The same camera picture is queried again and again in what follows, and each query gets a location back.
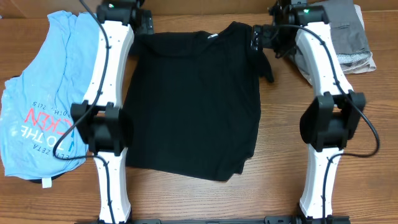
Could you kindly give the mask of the black t-shirt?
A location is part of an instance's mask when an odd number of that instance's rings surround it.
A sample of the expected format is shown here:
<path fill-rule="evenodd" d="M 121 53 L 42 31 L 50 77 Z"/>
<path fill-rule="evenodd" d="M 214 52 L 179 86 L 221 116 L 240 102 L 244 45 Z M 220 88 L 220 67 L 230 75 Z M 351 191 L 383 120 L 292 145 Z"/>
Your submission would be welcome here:
<path fill-rule="evenodd" d="M 260 78 L 271 79 L 252 28 L 232 22 L 217 34 L 138 35 L 124 111 L 133 125 L 126 165 L 200 179 L 241 174 L 256 147 Z"/>

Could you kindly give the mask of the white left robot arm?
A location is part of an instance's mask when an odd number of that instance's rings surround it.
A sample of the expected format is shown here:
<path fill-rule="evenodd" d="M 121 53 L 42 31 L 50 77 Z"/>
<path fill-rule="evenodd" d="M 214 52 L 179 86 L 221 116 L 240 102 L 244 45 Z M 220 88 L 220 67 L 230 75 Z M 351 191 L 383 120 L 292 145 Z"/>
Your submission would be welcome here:
<path fill-rule="evenodd" d="M 126 154 L 132 125 L 122 110 L 127 56 L 136 31 L 152 32 L 143 1 L 103 1 L 96 12 L 98 49 L 90 85 L 71 115 L 96 164 L 101 197 L 97 223 L 131 223 Z"/>

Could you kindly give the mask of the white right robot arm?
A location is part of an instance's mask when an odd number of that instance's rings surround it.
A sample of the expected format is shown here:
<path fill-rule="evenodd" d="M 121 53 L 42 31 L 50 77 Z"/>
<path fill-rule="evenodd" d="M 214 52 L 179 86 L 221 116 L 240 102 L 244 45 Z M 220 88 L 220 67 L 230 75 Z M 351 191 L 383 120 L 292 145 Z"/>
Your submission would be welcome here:
<path fill-rule="evenodd" d="M 354 136 L 366 104 L 355 93 L 339 63 L 323 6 L 306 1 L 277 1 L 271 25 L 256 25 L 254 50 L 272 49 L 277 57 L 302 55 L 314 99 L 300 119 L 300 135 L 308 146 L 305 188 L 294 216 L 266 217 L 266 223 L 349 223 L 332 214 L 331 198 L 338 163 Z"/>

